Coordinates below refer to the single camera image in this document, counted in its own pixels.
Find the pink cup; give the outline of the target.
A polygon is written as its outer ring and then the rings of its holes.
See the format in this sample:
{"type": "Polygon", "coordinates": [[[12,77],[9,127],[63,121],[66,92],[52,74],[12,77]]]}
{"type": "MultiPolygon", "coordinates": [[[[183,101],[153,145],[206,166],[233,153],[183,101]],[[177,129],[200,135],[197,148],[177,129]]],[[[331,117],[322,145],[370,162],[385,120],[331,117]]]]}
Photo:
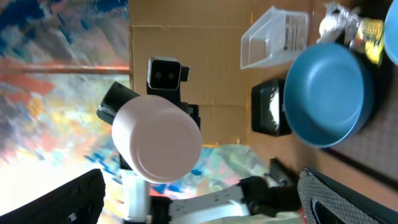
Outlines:
{"type": "Polygon", "coordinates": [[[174,182],[191,172],[202,147],[196,122],[163,97],[138,96],[124,104],[112,125],[116,149],[148,182],[174,182]]]}

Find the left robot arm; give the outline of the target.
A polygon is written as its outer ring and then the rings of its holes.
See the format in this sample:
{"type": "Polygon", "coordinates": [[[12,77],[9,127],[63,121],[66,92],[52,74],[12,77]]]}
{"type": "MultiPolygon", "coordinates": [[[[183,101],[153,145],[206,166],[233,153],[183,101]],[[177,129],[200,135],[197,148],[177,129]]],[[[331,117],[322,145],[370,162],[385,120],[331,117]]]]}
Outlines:
{"type": "Polygon", "coordinates": [[[179,89],[139,95],[114,82],[97,115],[112,127],[120,155],[125,223],[201,223],[224,217],[295,212],[296,185],[270,187],[251,176],[224,190],[185,200],[150,195],[152,184],[174,182],[199,160],[199,108],[182,102],[179,89]]]}

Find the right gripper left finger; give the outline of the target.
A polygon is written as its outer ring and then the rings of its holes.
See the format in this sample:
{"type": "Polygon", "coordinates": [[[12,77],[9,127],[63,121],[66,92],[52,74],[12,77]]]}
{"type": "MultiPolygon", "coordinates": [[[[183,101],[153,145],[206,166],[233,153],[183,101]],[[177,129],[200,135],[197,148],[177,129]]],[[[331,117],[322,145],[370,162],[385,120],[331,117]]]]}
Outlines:
{"type": "Polygon", "coordinates": [[[96,224],[104,207],[105,182],[100,169],[1,215],[1,224],[96,224]]]}

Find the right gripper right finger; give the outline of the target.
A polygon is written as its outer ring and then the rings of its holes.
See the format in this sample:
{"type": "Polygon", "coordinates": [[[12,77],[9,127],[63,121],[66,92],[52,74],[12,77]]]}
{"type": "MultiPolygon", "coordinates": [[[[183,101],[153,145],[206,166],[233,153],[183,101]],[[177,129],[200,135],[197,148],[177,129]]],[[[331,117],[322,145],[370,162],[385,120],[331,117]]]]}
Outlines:
{"type": "Polygon", "coordinates": [[[396,211],[316,170],[303,169],[297,188],[308,223],[397,224],[396,211]]]}

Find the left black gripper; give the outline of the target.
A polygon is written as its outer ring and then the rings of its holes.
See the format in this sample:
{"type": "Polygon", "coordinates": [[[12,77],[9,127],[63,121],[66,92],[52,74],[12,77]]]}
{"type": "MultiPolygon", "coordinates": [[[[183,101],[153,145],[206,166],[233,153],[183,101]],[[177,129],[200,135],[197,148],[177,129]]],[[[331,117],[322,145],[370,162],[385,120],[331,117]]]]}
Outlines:
{"type": "MultiPolygon", "coordinates": [[[[138,93],[134,92],[128,87],[125,87],[118,82],[114,82],[108,92],[105,94],[102,102],[99,105],[99,108],[96,111],[97,117],[112,126],[116,113],[119,111],[119,109],[128,101],[138,96],[138,93]]],[[[186,112],[186,114],[188,114],[196,122],[198,128],[200,128],[198,105],[188,104],[175,99],[173,99],[171,102],[186,112]]]]}

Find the pile of white rice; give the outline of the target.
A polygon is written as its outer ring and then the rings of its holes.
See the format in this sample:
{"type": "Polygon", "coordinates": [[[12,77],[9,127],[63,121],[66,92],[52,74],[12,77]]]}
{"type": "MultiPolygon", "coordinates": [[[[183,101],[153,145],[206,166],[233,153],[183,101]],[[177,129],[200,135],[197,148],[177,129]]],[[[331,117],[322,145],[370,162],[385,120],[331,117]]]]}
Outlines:
{"type": "Polygon", "coordinates": [[[269,100],[269,112],[272,116],[272,123],[274,129],[277,130],[280,126],[280,115],[279,115],[279,91],[276,90],[271,94],[269,100]]]}

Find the dark blue bowl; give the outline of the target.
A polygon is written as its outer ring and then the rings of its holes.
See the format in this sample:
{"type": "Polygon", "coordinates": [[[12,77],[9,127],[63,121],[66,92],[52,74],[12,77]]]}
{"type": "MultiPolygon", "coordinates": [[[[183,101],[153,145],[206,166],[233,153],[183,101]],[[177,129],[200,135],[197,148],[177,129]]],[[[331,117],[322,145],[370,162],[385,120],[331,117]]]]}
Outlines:
{"type": "Polygon", "coordinates": [[[364,127],[374,106],[374,81],[346,47],[310,46],[293,62],[284,87],[285,117],[305,144],[327,148],[364,127]]]}

